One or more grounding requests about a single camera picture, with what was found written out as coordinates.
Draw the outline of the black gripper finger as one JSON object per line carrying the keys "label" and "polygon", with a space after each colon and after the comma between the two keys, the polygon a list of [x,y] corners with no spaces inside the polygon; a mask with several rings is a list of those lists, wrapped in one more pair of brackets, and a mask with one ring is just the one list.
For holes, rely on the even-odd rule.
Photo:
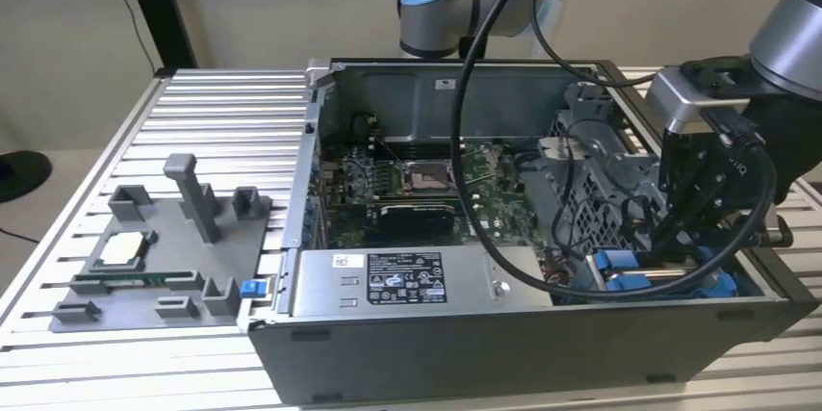
{"label": "black gripper finger", "polygon": [[677,242],[721,249],[737,234],[738,225],[727,225],[737,213],[727,207],[722,191],[691,189],[678,205]]}
{"label": "black gripper finger", "polygon": [[659,191],[666,195],[667,215],[651,235],[657,258],[674,258],[682,244],[681,232],[702,227],[707,195],[702,190],[710,135],[665,133],[659,169]]}

